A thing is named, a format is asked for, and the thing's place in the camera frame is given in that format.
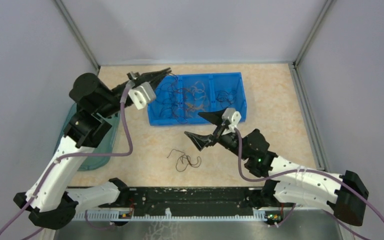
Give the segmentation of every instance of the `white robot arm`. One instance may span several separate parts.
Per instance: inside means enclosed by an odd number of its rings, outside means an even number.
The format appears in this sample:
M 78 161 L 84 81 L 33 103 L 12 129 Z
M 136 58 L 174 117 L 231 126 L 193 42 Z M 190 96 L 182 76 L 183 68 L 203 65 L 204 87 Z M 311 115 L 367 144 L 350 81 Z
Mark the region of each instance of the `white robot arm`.
M 242 138 L 237 130 L 241 114 L 234 108 L 198 115 L 217 126 L 214 132 L 198 135 L 186 131 L 185 134 L 200 151 L 219 143 L 237 155 L 239 174 L 245 180 L 261 182 L 267 179 L 260 196 L 266 203 L 274 206 L 279 203 L 303 204 L 323 209 L 345 223 L 363 224 L 366 204 L 338 183 L 345 183 L 367 200 L 369 192 L 356 173 L 321 172 L 287 160 L 268 150 L 270 144 L 258 129 Z M 242 174 L 241 160 L 246 160 L 245 168 L 260 179 L 246 178 Z
M 77 112 L 65 127 L 55 154 L 37 182 L 27 192 L 14 197 L 20 208 L 30 211 L 29 219 L 34 225 L 57 230 L 68 224 L 76 213 L 120 201 L 120 193 L 128 188 L 117 178 L 89 188 L 67 189 L 67 186 L 87 157 L 114 156 L 92 153 L 111 128 L 104 118 L 121 110 L 121 119 L 125 121 L 124 107 L 134 104 L 137 109 L 144 108 L 156 98 L 155 89 L 169 73 L 170 68 L 144 74 L 129 73 L 130 80 L 112 90 L 92 73 L 77 78 L 70 92 L 77 103 Z M 129 152 L 118 156 L 131 154 L 131 141 L 129 147 Z

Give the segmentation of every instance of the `black end cap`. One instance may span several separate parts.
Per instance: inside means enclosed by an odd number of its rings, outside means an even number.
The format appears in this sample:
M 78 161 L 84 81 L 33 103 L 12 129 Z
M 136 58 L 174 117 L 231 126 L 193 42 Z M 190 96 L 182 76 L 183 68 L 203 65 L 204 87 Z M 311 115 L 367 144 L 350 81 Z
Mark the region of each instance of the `black end cap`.
M 26 205 L 27 203 L 27 197 L 26 197 L 26 192 L 19 192 L 15 194 L 14 198 L 12 199 L 14 203 L 21 209 Z M 26 211 L 31 212 L 33 208 L 31 206 L 28 206 L 26 208 Z
M 343 183 L 362 195 L 364 199 L 367 200 L 369 198 L 369 191 L 358 174 L 347 170 L 341 178 Z M 341 186 L 339 191 L 336 191 L 336 194 L 338 195 L 336 203 L 334 205 L 330 204 L 333 209 L 333 215 L 344 223 L 362 226 L 366 204 L 343 186 Z
M 274 194 L 276 193 L 275 188 L 279 181 L 267 180 L 264 183 L 264 186 L 261 190 L 261 199 L 269 207 L 278 207 L 279 201 L 275 198 Z

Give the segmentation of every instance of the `black joint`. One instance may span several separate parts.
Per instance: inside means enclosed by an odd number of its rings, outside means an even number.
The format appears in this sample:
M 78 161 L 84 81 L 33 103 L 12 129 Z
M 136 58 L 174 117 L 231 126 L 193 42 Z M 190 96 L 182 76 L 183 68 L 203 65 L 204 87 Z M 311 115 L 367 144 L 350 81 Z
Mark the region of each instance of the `black joint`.
M 367 200 L 369 198 L 369 191 L 355 172 L 347 170 L 345 175 L 342 176 L 342 181 L 364 199 Z M 333 209 L 333 215 L 344 223 L 362 226 L 366 204 L 344 186 L 341 186 L 335 193 L 338 195 L 336 203 L 329 204 Z
M 26 192 L 19 192 L 15 194 L 13 198 L 14 203 L 21 209 L 24 207 L 24 205 L 27 204 L 27 197 L 26 197 Z M 33 208 L 31 206 L 28 206 L 26 208 L 26 211 L 31 212 Z
M 97 148 L 111 127 L 104 119 L 98 119 L 81 110 L 71 117 L 64 129 L 64 135 L 76 142 L 76 148 Z
M 61 203 L 56 209 L 40 212 L 40 209 L 36 207 L 30 211 L 28 219 L 30 219 L 35 226 L 58 230 L 65 227 L 74 218 L 78 204 L 77 201 L 73 201 L 68 196 L 67 192 L 64 192 Z
M 279 181 L 276 180 L 267 180 L 262 187 L 262 199 L 270 207 L 277 207 L 279 205 L 279 201 L 274 196 L 276 193 L 275 188 L 278 183 Z

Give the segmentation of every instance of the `beige tabletop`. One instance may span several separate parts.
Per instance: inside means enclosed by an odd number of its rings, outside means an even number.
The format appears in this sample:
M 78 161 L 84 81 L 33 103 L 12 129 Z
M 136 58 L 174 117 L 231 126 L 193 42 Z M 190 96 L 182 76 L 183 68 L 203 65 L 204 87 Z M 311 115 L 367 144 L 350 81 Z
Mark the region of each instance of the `beige tabletop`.
M 128 72 L 151 72 L 171 67 L 174 74 L 241 72 L 247 101 L 247 116 L 238 125 L 244 137 L 260 129 L 270 143 L 269 150 L 292 162 L 315 167 L 309 139 L 304 126 L 294 84 L 287 64 L 203 64 L 203 65 L 141 65 L 104 66 L 99 78 L 113 88 L 128 78 Z M 130 187 L 247 187 L 264 183 L 244 181 L 238 174 L 237 157 L 216 144 L 199 152 L 184 131 L 208 135 L 214 125 L 150 126 L 147 110 L 126 108 L 128 129 L 133 141 L 133 153 L 128 157 L 113 157 L 103 167 L 77 172 L 71 186 L 96 186 L 110 178 L 119 178 Z M 118 128 L 113 152 L 126 152 L 128 144 L 122 125 Z M 176 171 L 177 158 L 172 149 L 186 152 L 198 168 Z M 243 169 L 245 176 L 252 178 Z

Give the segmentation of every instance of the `gray wall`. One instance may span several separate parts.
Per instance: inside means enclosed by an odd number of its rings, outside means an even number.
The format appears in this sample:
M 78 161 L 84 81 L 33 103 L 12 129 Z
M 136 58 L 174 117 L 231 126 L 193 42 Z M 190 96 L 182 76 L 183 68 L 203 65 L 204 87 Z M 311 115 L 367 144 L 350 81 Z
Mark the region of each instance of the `gray wall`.
M 357 172 L 384 215 L 384 1 L 337 1 L 299 70 L 331 169 Z M 370 210 L 360 230 L 384 239 Z
M 0 1 L 0 227 L 49 162 L 74 80 L 93 70 L 51 0 Z M 24 213 L 0 239 L 36 229 Z
M 63 0 L 101 65 L 295 60 L 325 0 Z

